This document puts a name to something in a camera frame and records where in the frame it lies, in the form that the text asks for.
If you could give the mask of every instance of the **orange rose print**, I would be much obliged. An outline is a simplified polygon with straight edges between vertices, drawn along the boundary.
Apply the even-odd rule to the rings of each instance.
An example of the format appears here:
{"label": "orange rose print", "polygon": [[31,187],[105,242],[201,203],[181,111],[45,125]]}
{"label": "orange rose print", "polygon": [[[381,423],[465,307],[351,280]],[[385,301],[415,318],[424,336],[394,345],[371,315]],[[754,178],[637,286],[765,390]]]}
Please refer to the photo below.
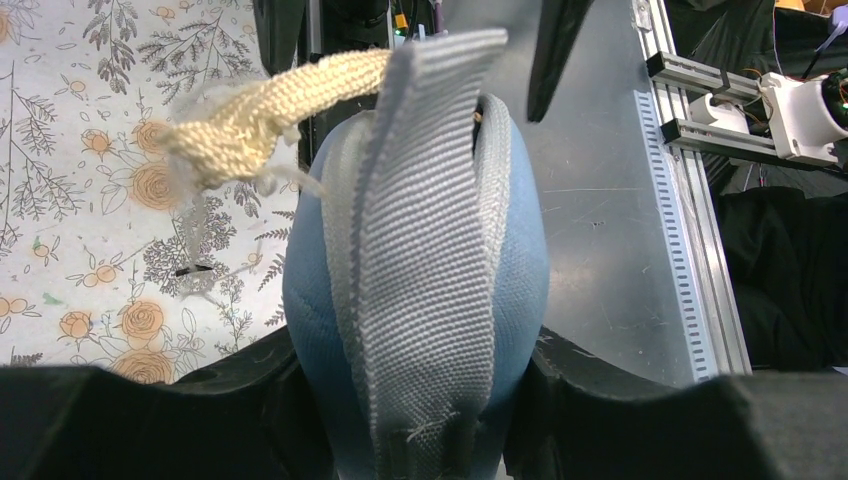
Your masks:
{"label": "orange rose print", "polygon": [[27,311],[28,307],[29,302],[27,302],[23,298],[16,298],[14,300],[9,301],[3,297],[0,297],[0,317],[6,316],[10,313],[13,315],[23,313]]}
{"label": "orange rose print", "polygon": [[170,20],[173,20],[177,16],[176,12],[174,12],[172,9],[170,9],[168,7],[159,7],[159,8],[156,9],[155,12],[153,10],[150,10],[150,13],[161,18],[165,22],[166,25],[170,25],[171,24]]}
{"label": "orange rose print", "polygon": [[9,12],[0,11],[0,43],[9,38]]}
{"label": "orange rose print", "polygon": [[169,127],[164,123],[145,122],[133,129],[135,143],[147,153],[162,155],[165,151],[159,146],[157,139]]}
{"label": "orange rose print", "polygon": [[97,274],[95,273],[89,273],[88,275],[82,278],[82,284],[85,285],[87,288],[96,287],[98,282],[99,280],[97,279]]}
{"label": "orange rose print", "polygon": [[82,93],[85,91],[85,84],[80,82],[79,80],[74,80],[68,85],[68,88],[74,93]]}
{"label": "orange rose print", "polygon": [[103,155],[112,152],[112,140],[110,140],[109,135],[102,130],[89,128],[82,132],[80,139],[82,140],[82,144],[85,145],[83,152],[91,150],[100,156],[100,160],[103,160]]}
{"label": "orange rose print", "polygon": [[97,267],[94,275],[97,277],[97,280],[103,283],[112,283],[118,276],[118,272],[115,271],[115,267],[112,265],[101,265]]}
{"label": "orange rose print", "polygon": [[165,162],[151,162],[139,167],[132,176],[133,198],[154,210],[167,210],[176,205],[169,173]]}
{"label": "orange rose print", "polygon": [[137,301],[130,305],[121,318],[121,330],[133,348],[147,347],[159,334],[165,323],[165,314],[159,305],[152,302]]}
{"label": "orange rose print", "polygon": [[50,255],[50,247],[38,244],[32,248],[32,253],[38,258],[46,258],[47,255]]}
{"label": "orange rose print", "polygon": [[174,366],[161,353],[129,350],[115,359],[110,369],[137,383],[172,383]]}
{"label": "orange rose print", "polygon": [[85,338],[91,331],[91,316],[82,312],[68,312],[59,321],[59,328],[71,338]]}

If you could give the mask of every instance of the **beige braided rope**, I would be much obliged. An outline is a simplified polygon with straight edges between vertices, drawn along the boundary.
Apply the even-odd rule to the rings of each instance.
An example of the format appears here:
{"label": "beige braided rope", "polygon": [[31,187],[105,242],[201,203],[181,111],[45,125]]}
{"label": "beige braided rope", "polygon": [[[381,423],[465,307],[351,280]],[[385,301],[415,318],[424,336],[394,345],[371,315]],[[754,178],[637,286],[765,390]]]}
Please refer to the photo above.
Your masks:
{"label": "beige braided rope", "polygon": [[[207,121],[168,130],[160,144],[191,164],[198,190],[250,181],[260,175],[281,135],[288,144],[297,141],[298,123],[340,101],[377,93],[390,55],[377,49],[345,52],[281,73],[246,88]],[[309,181],[297,170],[286,173]]]}

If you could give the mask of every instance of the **metal frame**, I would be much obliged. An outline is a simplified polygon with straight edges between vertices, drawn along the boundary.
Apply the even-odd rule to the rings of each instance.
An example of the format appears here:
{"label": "metal frame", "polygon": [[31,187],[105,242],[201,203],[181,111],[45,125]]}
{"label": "metal frame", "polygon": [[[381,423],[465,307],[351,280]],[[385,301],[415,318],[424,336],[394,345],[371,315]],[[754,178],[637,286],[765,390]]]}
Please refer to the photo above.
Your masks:
{"label": "metal frame", "polygon": [[816,165],[781,160],[777,156],[774,140],[771,138],[733,132],[679,118],[663,125],[662,132],[667,144],[687,150],[714,153],[795,170],[812,171],[821,168]]}
{"label": "metal frame", "polygon": [[668,251],[669,265],[676,288],[677,308],[683,322],[692,378],[696,382],[718,375],[716,351],[710,338],[704,308],[695,288],[691,245],[686,241],[685,218],[682,202],[675,201],[676,189],[671,165],[665,156],[660,124],[657,120],[653,96],[650,92],[636,92],[636,103],[642,126],[642,135],[651,166],[651,180],[657,198],[657,208],[662,215],[662,230]]}
{"label": "metal frame", "polygon": [[324,53],[324,28],[321,16],[321,0],[309,0],[306,3],[306,49],[310,54]]}
{"label": "metal frame", "polygon": [[760,98],[756,80],[723,72],[668,52],[656,53],[647,63],[648,75],[655,82],[695,93],[713,93],[717,100],[730,102],[748,103]]}
{"label": "metal frame", "polygon": [[[642,37],[645,60],[659,52],[674,54],[663,0],[635,0],[634,18],[638,19],[645,11],[650,12],[651,23],[637,27]],[[688,120],[685,90],[659,82],[653,82],[652,90],[661,124],[674,119]],[[670,146],[666,149],[666,157],[675,177],[676,193],[683,205],[698,301],[704,308],[718,371],[723,374],[751,373],[701,155]]]}

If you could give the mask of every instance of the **small black tag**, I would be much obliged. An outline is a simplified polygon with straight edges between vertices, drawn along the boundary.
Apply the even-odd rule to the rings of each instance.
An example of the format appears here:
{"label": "small black tag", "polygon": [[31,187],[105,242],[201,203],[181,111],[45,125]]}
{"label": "small black tag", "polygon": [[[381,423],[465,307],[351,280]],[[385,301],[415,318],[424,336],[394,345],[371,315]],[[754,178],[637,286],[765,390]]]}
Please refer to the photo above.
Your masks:
{"label": "small black tag", "polygon": [[195,265],[194,268],[181,268],[174,273],[176,277],[182,277],[183,275],[188,275],[192,272],[208,272],[212,270],[212,267],[207,267],[206,265]]}

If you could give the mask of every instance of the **electrical wire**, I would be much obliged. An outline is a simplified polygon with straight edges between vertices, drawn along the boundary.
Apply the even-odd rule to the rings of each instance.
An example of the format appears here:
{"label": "electrical wire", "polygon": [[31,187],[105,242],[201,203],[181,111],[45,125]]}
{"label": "electrical wire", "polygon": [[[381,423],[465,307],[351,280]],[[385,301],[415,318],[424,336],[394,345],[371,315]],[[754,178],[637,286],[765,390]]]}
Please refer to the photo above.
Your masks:
{"label": "electrical wire", "polygon": [[757,125],[766,125],[766,122],[757,118],[757,116],[754,115],[753,113],[746,111],[744,108],[740,107],[739,105],[733,105],[733,106],[736,107],[736,109],[739,110],[740,112],[742,112],[745,116],[747,116],[748,118],[753,120]]}
{"label": "electrical wire", "polygon": [[418,2],[420,0],[412,0],[412,13],[409,16],[409,28],[406,29],[406,39],[412,40],[415,38],[415,32],[418,31]]}
{"label": "electrical wire", "polygon": [[760,164],[760,167],[759,167],[758,170],[759,171],[757,173],[759,173],[759,177],[760,177],[759,178],[760,187],[765,187],[766,186],[766,177],[768,176],[768,170],[766,169],[765,165],[763,165],[762,163]]}
{"label": "electrical wire", "polygon": [[813,55],[813,59],[810,61],[810,64],[807,65],[807,69],[804,70],[804,74],[801,75],[801,81],[804,81],[804,82],[807,81],[807,77],[810,76],[810,72],[813,71],[813,67],[816,66],[816,62],[819,61],[819,57],[821,57],[821,52],[823,52],[823,51],[824,51],[824,49],[816,50],[816,53]]}
{"label": "electrical wire", "polygon": [[751,181],[751,172],[753,172],[753,171],[754,171],[754,164],[752,163],[751,167],[748,169],[748,175],[745,176],[745,186],[742,187],[743,192],[748,191],[748,182]]}
{"label": "electrical wire", "polygon": [[771,11],[771,39],[774,45],[774,61],[777,64],[777,73],[783,75],[783,68],[780,66],[780,56],[777,54],[777,1],[774,2],[774,8]]}
{"label": "electrical wire", "polygon": [[848,105],[848,97],[845,96],[848,91],[845,90],[846,83],[848,83],[848,77],[843,77],[839,80],[839,99],[842,100],[842,105]]}
{"label": "electrical wire", "polygon": [[763,86],[760,84],[760,81],[757,81],[757,88],[760,91],[760,95],[757,98],[746,103],[745,105],[742,105],[742,108],[751,106],[754,103],[762,100],[763,104],[765,104],[769,108],[769,110],[766,111],[766,113],[769,114],[769,115],[768,115],[768,118],[766,119],[765,123],[771,122],[771,116],[774,115],[774,105],[771,104],[771,101],[768,99],[768,97],[763,95]]}
{"label": "electrical wire", "polygon": [[759,70],[757,70],[756,68],[743,68],[743,69],[742,69],[742,71],[743,71],[743,72],[756,73],[756,74],[757,74],[757,76],[758,76],[759,78],[763,78],[763,74],[762,74],[762,72],[760,72],[760,71],[759,71]]}

